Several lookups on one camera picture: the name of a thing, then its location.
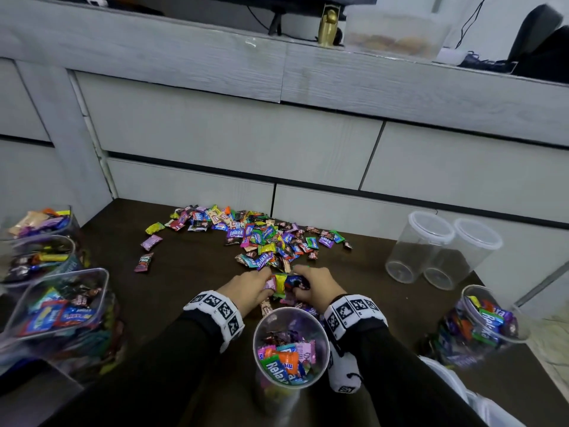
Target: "wristband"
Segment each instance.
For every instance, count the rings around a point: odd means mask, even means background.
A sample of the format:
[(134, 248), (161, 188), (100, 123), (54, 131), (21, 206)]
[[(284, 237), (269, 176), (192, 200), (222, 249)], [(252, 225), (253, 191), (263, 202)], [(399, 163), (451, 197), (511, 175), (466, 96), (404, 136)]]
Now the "wristband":
[(377, 318), (388, 324), (375, 303), (363, 295), (345, 295), (330, 304), (324, 312), (327, 327), (335, 341), (340, 340), (348, 328), (366, 318)]
[(224, 295), (213, 290), (203, 291), (184, 306), (184, 310), (200, 310), (207, 313), (219, 325), (223, 344), (219, 349), (223, 353), (231, 340), (238, 338), (245, 328), (241, 313), (235, 304)]

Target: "person's right hand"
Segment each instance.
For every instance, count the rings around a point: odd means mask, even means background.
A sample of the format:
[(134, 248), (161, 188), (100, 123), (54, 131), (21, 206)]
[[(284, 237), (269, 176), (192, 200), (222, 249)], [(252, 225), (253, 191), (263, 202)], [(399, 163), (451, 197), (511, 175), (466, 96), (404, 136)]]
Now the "person's right hand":
[(310, 282), (309, 290), (300, 289), (299, 287), (293, 289), (296, 299), (307, 302), (316, 308), (318, 313), (324, 313), (334, 298), (346, 293), (336, 283), (328, 268), (295, 265), (293, 271), (296, 274), (303, 275)]

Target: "person's left arm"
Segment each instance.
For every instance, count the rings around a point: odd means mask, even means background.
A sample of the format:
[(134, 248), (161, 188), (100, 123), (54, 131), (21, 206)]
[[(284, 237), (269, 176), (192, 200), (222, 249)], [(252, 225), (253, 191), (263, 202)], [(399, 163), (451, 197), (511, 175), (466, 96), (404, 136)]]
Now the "person's left arm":
[[(265, 268), (235, 276), (217, 293), (231, 300), (241, 319), (272, 294), (273, 291), (262, 289), (270, 274), (270, 269)], [(192, 308), (191, 304), (184, 309)], [(220, 317), (212, 313), (184, 310), (158, 337), (42, 425), (60, 427), (66, 422), (97, 427), (109, 422), (175, 425), (206, 367), (227, 340), (219, 322)]]

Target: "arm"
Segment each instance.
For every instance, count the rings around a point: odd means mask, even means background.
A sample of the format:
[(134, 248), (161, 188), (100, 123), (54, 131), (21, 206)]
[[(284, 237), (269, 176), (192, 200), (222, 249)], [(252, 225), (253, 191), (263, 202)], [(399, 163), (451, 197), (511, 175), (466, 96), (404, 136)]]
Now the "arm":
[[(346, 295), (326, 268), (296, 265), (294, 271), (310, 281), (310, 290), (294, 290), (297, 299), (319, 313)], [(445, 381), (389, 333), (382, 320), (360, 320), (338, 344), (356, 357), (382, 426), (487, 427)]]
[[(270, 275), (269, 268), (237, 275), (217, 293), (229, 298), (239, 317), (245, 317), (273, 293), (263, 290)], [(220, 326), (212, 316), (200, 310), (184, 310), (158, 337), (42, 425), (176, 425), (223, 342)]]

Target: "black sleeve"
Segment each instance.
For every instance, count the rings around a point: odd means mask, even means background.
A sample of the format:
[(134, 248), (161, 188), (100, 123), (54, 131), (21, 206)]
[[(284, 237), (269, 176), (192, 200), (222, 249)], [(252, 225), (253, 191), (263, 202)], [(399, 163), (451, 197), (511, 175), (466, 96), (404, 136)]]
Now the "black sleeve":
[(176, 425), (222, 342), (209, 315), (185, 311), (42, 425)]
[(429, 366), (397, 341), (385, 323), (363, 319), (340, 340), (357, 359), (382, 427), (488, 427)]

